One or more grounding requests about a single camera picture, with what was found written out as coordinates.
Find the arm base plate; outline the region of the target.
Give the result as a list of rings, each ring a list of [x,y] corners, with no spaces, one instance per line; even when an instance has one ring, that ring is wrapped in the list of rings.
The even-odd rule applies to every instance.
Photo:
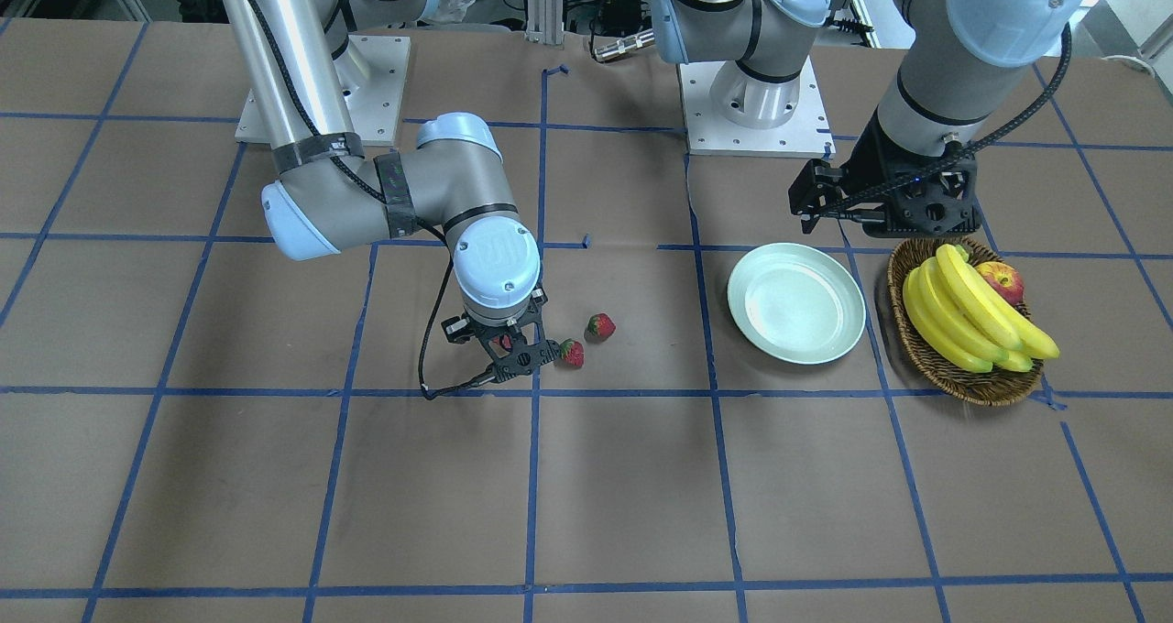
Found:
[[[396,144],[408,63],[411,39],[407,36],[352,35],[347,50],[335,60],[341,100],[364,147]],[[267,80],[256,82],[248,93],[235,138],[243,143],[269,144],[269,118],[263,110],[263,97],[280,99],[278,126],[282,133],[293,130],[305,135],[307,129],[285,93],[280,72],[269,67]]]
[[[784,83],[752,79],[734,62],[677,70],[693,156],[833,160],[838,154],[811,60]]]

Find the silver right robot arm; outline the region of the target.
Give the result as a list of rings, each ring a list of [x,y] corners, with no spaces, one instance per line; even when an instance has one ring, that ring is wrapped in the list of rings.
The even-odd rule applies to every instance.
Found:
[[[433,16],[438,0],[222,0],[237,38],[277,177],[262,190],[269,233],[289,259],[404,238],[445,242],[465,312],[445,339],[479,341],[490,363],[467,387],[529,375],[560,355],[545,339],[540,242],[520,218],[499,145],[456,111],[394,143],[393,72],[365,31]]]

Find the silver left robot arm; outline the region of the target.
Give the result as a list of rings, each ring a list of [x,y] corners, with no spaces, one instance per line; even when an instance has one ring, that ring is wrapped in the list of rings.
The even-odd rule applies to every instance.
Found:
[[[809,233],[823,218],[883,238],[979,231],[982,148],[1053,96],[1071,60],[1080,0],[895,0],[915,34],[850,158],[809,160],[789,188]],[[720,62],[717,100],[750,126],[752,93],[796,89],[832,0],[651,0],[666,62]]]

